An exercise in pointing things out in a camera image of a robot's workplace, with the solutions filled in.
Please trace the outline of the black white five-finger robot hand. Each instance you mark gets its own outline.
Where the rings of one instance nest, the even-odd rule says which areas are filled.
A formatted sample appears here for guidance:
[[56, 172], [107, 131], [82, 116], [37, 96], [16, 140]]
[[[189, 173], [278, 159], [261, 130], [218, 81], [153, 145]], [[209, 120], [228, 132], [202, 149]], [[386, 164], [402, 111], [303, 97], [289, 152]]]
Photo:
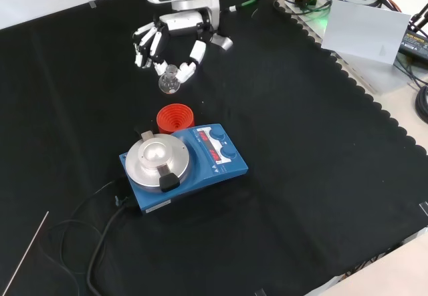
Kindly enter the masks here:
[[134, 63], [141, 69], [153, 67], [161, 77], [166, 74], [169, 66], [161, 57], [167, 39], [172, 35], [195, 33], [197, 38], [189, 60], [182, 63], [175, 74], [175, 79], [183, 84], [193, 76], [203, 61], [209, 43], [227, 51], [233, 42], [229, 37], [218, 33], [221, 14], [219, 0], [175, 1], [172, 6], [176, 9], [174, 13], [161, 15], [132, 34], [136, 54]]

